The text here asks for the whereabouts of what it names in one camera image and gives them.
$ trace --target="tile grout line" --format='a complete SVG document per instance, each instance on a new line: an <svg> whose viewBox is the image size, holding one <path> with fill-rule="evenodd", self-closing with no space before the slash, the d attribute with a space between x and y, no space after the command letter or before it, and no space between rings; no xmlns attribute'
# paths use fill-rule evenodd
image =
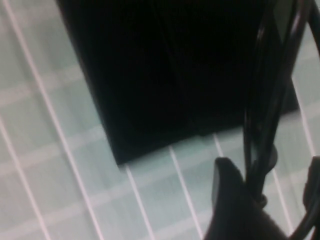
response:
<svg viewBox="0 0 320 240"><path fill-rule="evenodd" d="M151 227L150 221L149 221L149 219L148 219L146 210L145 210L145 208L144 208L144 205L143 205L143 203L142 203L140 194L139 194L139 192L138 192L138 188L137 188L135 179L134 179L134 177L133 177L133 175L132 175L132 173L131 173L131 171L130 171L130 168L129 168L129 166L128 166L127 164L125 165L125 171L126 171L128 177L129 177L129 181L130 181L131 186L132 186L132 188L133 188L133 192L134 192L136 201L138 202L138 205L139 205L139 208L140 208L140 211L141 211L141 214L142 214L142 217L143 217L143 220L144 220L146 229L148 230L150 239L151 239L151 240L156 240L154 231L152 230L152 227Z"/></svg>
<svg viewBox="0 0 320 240"><path fill-rule="evenodd" d="M272 175L273 175L273 178L274 178L274 183L275 183L276 190L277 190L277 192L279 194L280 203L281 203L282 208L283 208L283 213L284 213L284 217L285 217L286 223L288 224L288 228L289 228L290 234L292 234L294 232L294 227L292 225L292 222L291 222L291 219L290 219L290 216L289 216L289 212L288 212L288 209L287 209L285 197L283 195L283 192L282 192L282 189L281 189L281 186L280 186L280 183L279 183L278 175L277 175L277 172L276 172L275 169L272 169Z"/></svg>
<svg viewBox="0 0 320 240"><path fill-rule="evenodd" d="M187 204L189 206L189 209L190 209L190 212L191 212L194 224L195 224L196 231L198 232L199 237L202 239L204 237L204 234L203 234L203 232L201 230L201 227L200 227L197 215L196 215L195 208L193 206L190 194L188 192L184 177L183 177L183 175L181 173L181 169L179 167L179 163L178 163L175 151L174 151L174 149L173 149L173 147L171 145L169 146L169 151L170 151L170 155L171 155L171 158L173 160L173 163L174 163L175 170L177 172L178 178L180 180L180 183L181 183L181 186L182 186L182 190L183 190L184 196L186 198L186 202L187 202Z"/></svg>
<svg viewBox="0 0 320 240"><path fill-rule="evenodd" d="M222 148L221 148L221 145L219 143L219 140L218 140L218 137L217 137L216 133L213 134L213 141L215 143L216 149L218 150L219 156L223 157L224 156L224 152L222 151Z"/></svg>
<svg viewBox="0 0 320 240"><path fill-rule="evenodd" d="M38 85L40 93L41 93L41 95L43 97L44 103L45 103L45 105L46 105L46 107L48 109L48 112L49 112L50 116L51 116L53 125L54 125L54 127L55 127L55 129L57 131L57 134L58 134L61 142L62 142L63 149L64 149L64 151L66 153L66 156L67 156L67 158L69 160L70 166L72 168L72 171L73 171L74 176L76 178L76 181L78 183L79 189L80 189L80 191L82 193L82 196L84 198L85 204L86 204L86 206L88 208L88 211L89 211L89 214L91 216L91 220L92 220L92 223L94 225L94 228L95 228L95 231L97 233L97 236L99 237L99 240L104 240L102 231L101 231L100 226L98 224L98 220L96 218L96 215L95 215L94 210L92 208L92 205L90 203L89 196L87 194L87 191L85 189L83 181L82 181L82 179L80 177L80 173L78 171L78 168L77 168L77 165L76 165L76 161L75 161L74 156L73 156L73 154L72 154L72 152L71 152L71 150L70 150L70 148L68 146L68 142L67 142L67 140L65 138L65 135L63 133L62 127L60 126L58 117L57 117L56 112L55 112L55 110L54 110L54 108L52 106L50 98L49 98L49 96L48 96L48 94L46 92L46 89L44 87L44 83L42 81L40 73L38 72L36 64L34 63L34 60L32 58L32 55L30 53L30 50L29 50L28 45L26 43L26 40L25 40L25 38L23 36L23 33L22 33L22 31L21 31L21 29L20 29L20 27L18 25L18 22L17 22L17 20L15 18L15 15L13 13L13 10L11 9L9 1L8 0L2 0L2 2L3 2L3 6L4 6L8 16L9 16L9 20L10 20L10 22L12 24L13 31L14 31L16 37L17 37L17 40L18 40L18 42L20 44L20 47L21 47L21 49L23 51L23 54L24 54L24 56L26 58L26 61L27 61L28 65L29 65L29 67L30 67L32 75L33 75L33 77L35 78L35 80L37 82L37 85Z"/></svg>
<svg viewBox="0 0 320 240"><path fill-rule="evenodd" d="M41 228L41 230L42 230L42 232L44 234L44 237L45 237L46 240L51 240L51 237L50 237L50 234L49 234L48 229L46 227L44 218L41 215L41 212L39 210L39 207L38 207L38 204L36 202L36 199L35 199L32 191L31 191L31 188L30 188L30 185L28 183L27 177L25 176L25 173L22 170L22 167L20 165L18 156L17 156L16 151L14 149L14 146L13 146L11 140L10 140L9 134L8 134L6 128L5 128L5 125L3 123L3 120L1 118L1 116L0 116L0 132L1 132L2 136L3 136L3 139L5 141L6 147L7 147L8 151L9 151L9 154L10 154L10 156L11 156L13 162L14 162L15 168L16 168L16 170L18 172L18 175L20 177L22 185L23 185L23 187L24 187L24 189L25 189L25 191L27 193L27 196L28 196L28 198L30 200L31 207L33 208L33 211L34 211L34 213L36 215L36 218L37 218L37 220L38 220L38 222L40 224L40 228Z"/></svg>
<svg viewBox="0 0 320 240"><path fill-rule="evenodd" d="M292 77L291 79L292 79L292 84L293 84L293 88L295 91L296 99L297 99L298 105L300 107L301 120L302 120L302 126L303 126L303 130L304 130L305 138L308 143L309 151L313 157L316 155L316 151L315 151L314 143L312 141L312 137L310 134L310 130L309 130L309 126L308 126L308 122L307 122L307 118L306 118L306 113L305 113L305 110L304 110L304 107L302 104L302 100L301 100L297 85L295 83L296 78Z"/></svg>

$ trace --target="black device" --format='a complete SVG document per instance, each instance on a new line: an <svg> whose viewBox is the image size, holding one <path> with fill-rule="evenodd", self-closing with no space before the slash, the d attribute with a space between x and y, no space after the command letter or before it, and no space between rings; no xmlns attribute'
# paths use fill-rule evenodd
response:
<svg viewBox="0 0 320 240"><path fill-rule="evenodd" d="M298 106L291 74L307 22L320 52L314 0L57 2L118 164L244 126L245 179L230 159L215 160L205 240L302 240L313 227L320 239L320 157L291 236L262 194L280 116Z"/></svg>
<svg viewBox="0 0 320 240"><path fill-rule="evenodd" d="M117 164L244 125L265 0L57 0ZM269 47L282 41L271 19ZM268 55L265 117L279 51ZM283 112L298 109L292 83Z"/></svg>

